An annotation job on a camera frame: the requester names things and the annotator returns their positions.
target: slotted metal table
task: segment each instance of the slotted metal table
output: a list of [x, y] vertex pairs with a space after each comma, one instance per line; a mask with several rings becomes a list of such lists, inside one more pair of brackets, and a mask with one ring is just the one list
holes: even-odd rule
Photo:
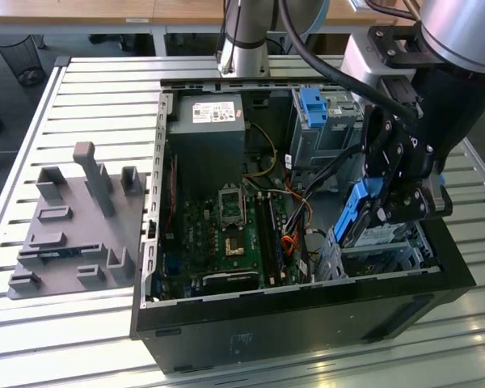
[[[314, 75], [297, 57], [271, 67], [278, 77]], [[159, 80], [215, 77], [210, 57], [74, 58], [54, 68], [0, 196], [0, 386], [485, 386], [485, 166], [468, 141], [447, 163], [447, 225], [478, 287], [396, 339], [165, 376], [128, 338], [132, 288], [7, 299], [40, 168], [82, 175], [74, 143], [93, 141], [110, 174], [134, 165], [150, 179]]]

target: white label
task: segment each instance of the white label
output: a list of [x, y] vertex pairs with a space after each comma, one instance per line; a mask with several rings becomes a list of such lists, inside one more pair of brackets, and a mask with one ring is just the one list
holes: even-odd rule
[[291, 168], [293, 167], [293, 164], [292, 164], [293, 158], [291, 158], [291, 155], [286, 154], [284, 157], [284, 160], [285, 160], [285, 168], [287, 168], [288, 170], [291, 170]]
[[300, 260], [298, 267], [300, 268], [300, 271], [302, 271], [303, 274], [307, 276], [307, 264], [304, 262], [304, 260]]
[[365, 247], [367, 245], [380, 245], [391, 243], [395, 237], [395, 230], [401, 224], [385, 224], [383, 226], [376, 226], [375, 228], [366, 229], [358, 238], [354, 247]]
[[59, 253], [57, 252], [40, 253], [39, 257], [59, 257]]
[[149, 19], [138, 19], [138, 18], [130, 18], [126, 19], [126, 23], [148, 23]]
[[193, 123], [223, 123], [235, 121], [233, 102], [225, 103], [195, 103], [192, 106]]

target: orange wire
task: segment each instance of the orange wire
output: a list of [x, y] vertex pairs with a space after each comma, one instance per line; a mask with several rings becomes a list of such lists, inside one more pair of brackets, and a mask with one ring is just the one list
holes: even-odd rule
[[[302, 196], [291, 189], [291, 187], [289, 186], [289, 180], [287, 178], [284, 181], [284, 185], [285, 185], [285, 189], [291, 194], [293, 194], [296, 199], [302, 200]], [[306, 206], [307, 206], [307, 209], [309, 210], [309, 219], [307, 220], [306, 229], [309, 229], [310, 223], [313, 221], [313, 208], [310, 207], [310, 204], [307, 201], [306, 201]]]
[[287, 235], [282, 236], [282, 238], [280, 239], [280, 243], [282, 244], [284, 251], [286, 251], [288, 253], [288, 256], [291, 256], [291, 254], [293, 253], [293, 251], [295, 249], [298, 250], [297, 242], [293, 238], [291, 238], [290, 236], [287, 236]]

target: wooden table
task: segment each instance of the wooden table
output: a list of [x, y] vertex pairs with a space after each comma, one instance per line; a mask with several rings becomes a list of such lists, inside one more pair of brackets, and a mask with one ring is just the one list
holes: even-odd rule
[[[167, 54], [165, 35], [169, 33], [219, 33], [222, 4], [222, 0], [155, 0], [151, 30], [156, 53]], [[355, 12], [348, 0], [331, 0], [325, 23], [318, 33], [350, 34], [358, 28], [391, 25], [396, 21], [395, 17], [377, 12]]]
[[[151, 33], [166, 56], [167, 33], [218, 33], [222, 0], [0, 0], [0, 33]], [[348, 0], [331, 0], [320, 33], [351, 33], [395, 24], [376, 12], [354, 12]]]
[[150, 33], [154, 0], [0, 0], [0, 33]]
[[[221, 25], [222, 0], [155, 0], [153, 23]], [[348, 0], [331, 0], [327, 26], [370, 26], [394, 24], [396, 18], [377, 12], [354, 12]]]

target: barcode label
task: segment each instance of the barcode label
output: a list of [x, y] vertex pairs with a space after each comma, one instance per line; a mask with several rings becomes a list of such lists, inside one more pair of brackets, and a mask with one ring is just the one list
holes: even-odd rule
[[195, 103], [192, 106], [192, 122], [195, 124], [223, 123], [227, 121], [235, 121], [235, 107], [231, 101], [224, 103]]

